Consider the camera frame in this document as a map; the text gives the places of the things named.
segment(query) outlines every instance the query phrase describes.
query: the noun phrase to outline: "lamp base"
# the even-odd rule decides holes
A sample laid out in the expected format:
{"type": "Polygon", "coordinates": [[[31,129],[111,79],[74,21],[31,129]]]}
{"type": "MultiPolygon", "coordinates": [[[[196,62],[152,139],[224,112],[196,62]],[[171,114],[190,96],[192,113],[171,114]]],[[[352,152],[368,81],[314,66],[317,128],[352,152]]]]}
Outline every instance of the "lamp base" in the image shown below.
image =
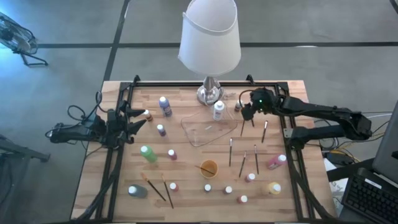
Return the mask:
{"type": "Polygon", "coordinates": [[[199,103],[205,106],[212,106],[223,97],[224,89],[213,77],[206,77],[203,85],[197,91],[199,103]]]}

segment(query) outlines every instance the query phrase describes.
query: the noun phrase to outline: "keyboard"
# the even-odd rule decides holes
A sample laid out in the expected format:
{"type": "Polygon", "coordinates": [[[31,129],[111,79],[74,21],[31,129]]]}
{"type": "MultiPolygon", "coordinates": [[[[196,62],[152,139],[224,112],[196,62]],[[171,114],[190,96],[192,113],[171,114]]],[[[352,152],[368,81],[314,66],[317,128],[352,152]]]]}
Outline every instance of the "keyboard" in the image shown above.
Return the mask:
{"type": "Polygon", "coordinates": [[[348,179],[341,203],[376,223],[398,224],[398,189],[366,169],[348,179]]]}

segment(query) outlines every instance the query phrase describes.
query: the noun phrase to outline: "white lampshade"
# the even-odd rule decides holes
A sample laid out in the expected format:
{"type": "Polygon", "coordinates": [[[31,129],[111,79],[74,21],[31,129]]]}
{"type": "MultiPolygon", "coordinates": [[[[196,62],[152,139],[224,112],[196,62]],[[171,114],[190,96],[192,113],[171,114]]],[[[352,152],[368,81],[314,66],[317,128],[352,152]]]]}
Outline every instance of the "white lampshade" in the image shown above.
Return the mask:
{"type": "Polygon", "coordinates": [[[193,0],[182,16],[178,58],[189,70],[216,77],[238,65],[241,46],[233,0],[193,0]]]}

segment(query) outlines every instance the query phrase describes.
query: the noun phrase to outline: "paint bottle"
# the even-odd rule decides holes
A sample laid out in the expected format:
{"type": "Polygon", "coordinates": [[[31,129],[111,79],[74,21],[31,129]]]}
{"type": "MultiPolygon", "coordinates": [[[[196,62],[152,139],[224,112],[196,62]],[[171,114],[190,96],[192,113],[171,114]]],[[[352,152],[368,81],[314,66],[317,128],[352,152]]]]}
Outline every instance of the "paint bottle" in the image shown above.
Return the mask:
{"type": "Polygon", "coordinates": [[[156,162],[157,156],[153,152],[152,148],[149,146],[142,146],[141,147],[141,155],[148,160],[148,162],[156,162]]]}
{"type": "Polygon", "coordinates": [[[232,193],[232,187],[231,186],[226,186],[224,188],[224,194],[230,194],[232,193]]]}
{"type": "Polygon", "coordinates": [[[235,109],[234,109],[235,112],[241,111],[241,109],[242,109],[241,104],[243,105],[243,101],[240,100],[240,102],[241,102],[241,103],[239,103],[239,100],[236,102],[236,104],[235,104],[235,109]]]}
{"type": "Polygon", "coordinates": [[[211,191],[211,185],[210,184],[206,184],[205,185],[205,192],[210,192],[211,191]]]}
{"type": "Polygon", "coordinates": [[[165,117],[169,117],[172,115],[172,109],[170,107],[169,100],[166,97],[162,96],[159,99],[159,106],[162,109],[163,115],[165,117]]]}
{"type": "Polygon", "coordinates": [[[277,182],[272,182],[268,185],[268,191],[270,194],[277,195],[282,190],[282,187],[277,182]]]}
{"type": "Polygon", "coordinates": [[[145,115],[145,119],[146,119],[147,121],[152,121],[152,120],[154,119],[154,118],[152,117],[151,113],[149,112],[149,110],[145,110],[144,115],[145,115]]]}
{"type": "Polygon", "coordinates": [[[160,136],[165,136],[166,135],[166,130],[164,129],[163,125],[159,124],[157,126],[157,130],[158,130],[160,136]]]}
{"type": "Polygon", "coordinates": [[[214,113],[213,113],[213,119],[216,121],[220,121],[223,118],[223,110],[225,108],[225,105],[222,101],[217,101],[216,104],[214,104],[214,113]]]}
{"type": "Polygon", "coordinates": [[[248,175],[244,178],[244,181],[246,181],[247,183],[250,183],[250,182],[254,181],[255,178],[256,178],[256,175],[254,175],[254,174],[248,174],[248,175]]]}
{"type": "Polygon", "coordinates": [[[268,169],[273,170],[284,164],[286,164],[286,156],[281,154],[268,161],[268,169]]]}
{"type": "Polygon", "coordinates": [[[246,203],[246,202],[248,202],[248,196],[242,195],[242,196],[239,196],[236,200],[238,201],[238,203],[246,203]]]}
{"type": "Polygon", "coordinates": [[[178,192],[178,185],[176,183],[170,183],[170,189],[174,192],[178,192]]]}
{"type": "Polygon", "coordinates": [[[169,155],[171,160],[177,160],[177,154],[175,153],[175,151],[173,149],[170,149],[167,154],[169,155]]]}
{"type": "Polygon", "coordinates": [[[148,191],[145,187],[141,187],[140,185],[133,184],[128,189],[129,195],[132,197],[145,198],[148,194],[148,191]]]}

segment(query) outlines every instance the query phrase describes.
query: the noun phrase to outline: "green paint bottle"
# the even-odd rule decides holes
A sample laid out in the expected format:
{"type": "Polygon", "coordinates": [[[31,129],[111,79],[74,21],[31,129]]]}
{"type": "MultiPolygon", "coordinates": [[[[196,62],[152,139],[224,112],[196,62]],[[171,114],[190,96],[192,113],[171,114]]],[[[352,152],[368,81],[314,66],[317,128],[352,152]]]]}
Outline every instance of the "green paint bottle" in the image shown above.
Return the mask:
{"type": "Polygon", "coordinates": [[[156,162],[157,156],[149,146],[141,147],[141,155],[144,156],[148,162],[156,162]]]}

